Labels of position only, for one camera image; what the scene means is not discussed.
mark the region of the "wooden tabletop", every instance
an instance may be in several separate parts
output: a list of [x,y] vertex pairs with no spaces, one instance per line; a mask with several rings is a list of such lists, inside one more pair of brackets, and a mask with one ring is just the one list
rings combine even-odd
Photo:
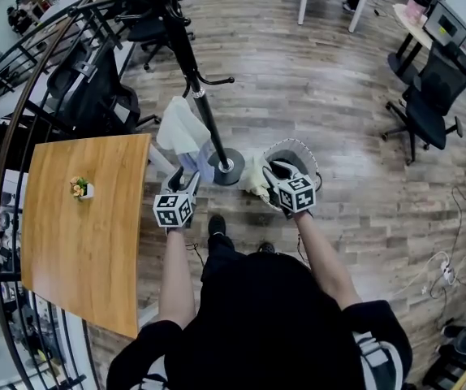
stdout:
[[397,19],[401,21],[401,24],[408,30],[409,33],[413,35],[413,38],[423,45],[426,49],[431,48],[432,38],[426,33],[422,27],[426,23],[426,16],[421,17],[421,21],[417,24],[413,24],[408,17],[404,14],[404,9],[406,9],[405,4],[395,4],[394,13]]
[[[22,283],[64,310],[137,336],[136,264],[151,136],[35,147],[22,222]],[[82,176],[94,198],[77,201]]]

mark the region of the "small flower pot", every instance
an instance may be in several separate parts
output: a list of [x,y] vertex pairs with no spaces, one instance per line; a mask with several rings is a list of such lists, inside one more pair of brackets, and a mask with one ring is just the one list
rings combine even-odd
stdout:
[[86,199],[94,198],[94,185],[87,184],[87,192],[83,197],[79,197],[81,201],[85,201]]

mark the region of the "wooden floor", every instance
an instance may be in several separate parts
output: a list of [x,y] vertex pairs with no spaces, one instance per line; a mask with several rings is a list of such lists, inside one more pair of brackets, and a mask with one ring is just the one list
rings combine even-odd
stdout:
[[[442,256],[416,278],[430,257],[451,252],[458,231],[451,190],[457,186],[466,195],[466,93],[447,116],[448,126],[455,115],[460,117],[464,138],[450,135],[444,151],[426,152],[418,141],[417,162],[406,167],[407,137],[385,143],[379,136],[398,124],[384,106],[405,89],[386,62],[405,37],[391,8],[399,0],[378,0],[379,17],[373,13],[375,0],[368,0],[353,34],[342,1],[309,0],[303,26],[296,23],[300,0],[189,0],[183,9],[192,19],[203,75],[236,78],[234,84],[208,89],[224,144],[249,156],[296,137],[312,150],[324,180],[314,211],[317,225],[348,265],[360,295],[392,304],[414,351],[410,381],[418,383],[442,342],[437,324],[451,317],[466,320],[463,285],[447,287],[446,293],[437,286],[438,299],[422,292],[440,275]],[[420,65],[426,55],[423,50],[417,57]],[[144,115],[161,114],[173,96],[182,94],[184,80],[169,50],[154,58],[149,72],[142,68],[144,59],[137,48],[123,82],[138,92]],[[150,168],[145,187],[138,286],[142,307],[157,300],[161,279],[165,234],[151,211],[160,177]],[[457,267],[466,256],[466,201],[454,192],[463,209],[453,258]],[[251,253],[268,240],[278,251],[299,258],[292,223],[235,187],[202,186],[188,243],[199,244],[204,260],[206,224],[214,213],[226,218],[239,251]],[[198,297],[201,261],[194,251],[189,255]],[[466,262],[460,275],[466,283]],[[127,339],[95,327],[90,335],[97,373],[105,383],[108,365]]]

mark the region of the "round table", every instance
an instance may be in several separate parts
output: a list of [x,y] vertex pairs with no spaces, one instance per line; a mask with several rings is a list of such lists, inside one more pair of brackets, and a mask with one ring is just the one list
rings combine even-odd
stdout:
[[[408,35],[404,39],[403,44],[399,47],[396,53],[388,55],[388,64],[392,71],[407,85],[413,81],[413,77],[419,72],[412,65],[413,59],[417,56],[421,48],[424,46],[426,49],[431,49],[432,38],[423,30],[423,26],[427,20],[426,16],[422,16],[417,24],[412,24],[410,19],[404,14],[406,9],[405,4],[395,4],[394,13],[401,24],[408,30]],[[412,39],[415,38],[416,44],[413,46],[412,51],[403,60],[403,54],[410,45]]]

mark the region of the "black and white marker cube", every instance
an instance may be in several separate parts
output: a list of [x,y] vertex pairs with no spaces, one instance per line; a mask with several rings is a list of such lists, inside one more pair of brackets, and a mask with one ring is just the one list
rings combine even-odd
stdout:
[[192,215],[191,198],[187,193],[156,195],[153,213],[159,227],[182,227]]
[[308,175],[280,182],[278,191],[280,206],[292,212],[307,210],[316,205],[314,184]]

